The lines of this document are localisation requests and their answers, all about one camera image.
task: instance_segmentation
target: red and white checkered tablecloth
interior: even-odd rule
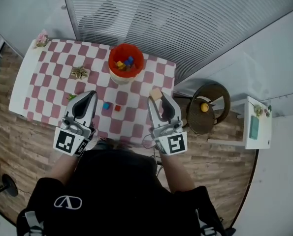
[[[98,94],[93,119],[97,129],[95,135],[141,144],[151,127],[147,107],[149,92],[158,87],[172,94],[176,64],[143,54],[145,68],[141,73],[132,83],[118,85],[109,74],[111,49],[95,43],[52,40],[39,57],[23,114],[29,119],[58,126],[70,93],[95,90]],[[71,76],[72,68],[82,65],[88,78],[80,80]],[[104,102],[111,103],[108,110],[102,108]],[[114,110],[115,105],[121,106],[119,112]]]

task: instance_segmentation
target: logo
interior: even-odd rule
[[[73,136],[72,134],[66,133],[61,130],[57,140],[56,148],[61,149],[67,153],[71,153],[74,138],[75,136]]]
[[[56,208],[66,208],[70,210],[78,210],[82,206],[82,200],[73,196],[61,196],[54,202]]]
[[[171,154],[185,150],[185,143],[182,135],[169,137],[168,145]]]

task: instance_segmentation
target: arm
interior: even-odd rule
[[[46,177],[57,179],[66,185],[73,175],[78,161],[78,157],[62,154]]]
[[[174,193],[176,191],[193,190],[195,183],[178,157],[176,155],[163,155],[162,153],[160,155],[170,191]]]

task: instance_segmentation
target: dried flower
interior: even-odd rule
[[[87,71],[83,66],[72,69],[71,74],[75,76],[77,79],[82,79],[83,77],[88,77]]]

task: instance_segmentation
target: cable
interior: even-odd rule
[[[160,169],[157,171],[157,174],[156,174],[157,177],[158,177],[158,175],[160,174],[162,168],[163,168],[163,166],[161,166]]]
[[[148,134],[148,135],[144,136],[144,138],[143,138],[143,140],[142,140],[142,144],[143,144],[143,147],[144,147],[144,148],[149,149],[149,148],[154,148],[154,147],[156,146],[156,144],[153,145],[153,146],[151,146],[151,147],[146,147],[146,146],[144,145],[144,140],[145,140],[145,138],[148,137],[148,136],[150,136],[150,135],[151,135],[151,134]]]
[[[30,194],[30,195],[32,195],[29,191],[23,191],[23,190],[21,190],[21,189],[19,189],[19,188],[17,188],[19,191],[21,191],[21,192],[24,192],[24,193],[28,193],[28,194]]]

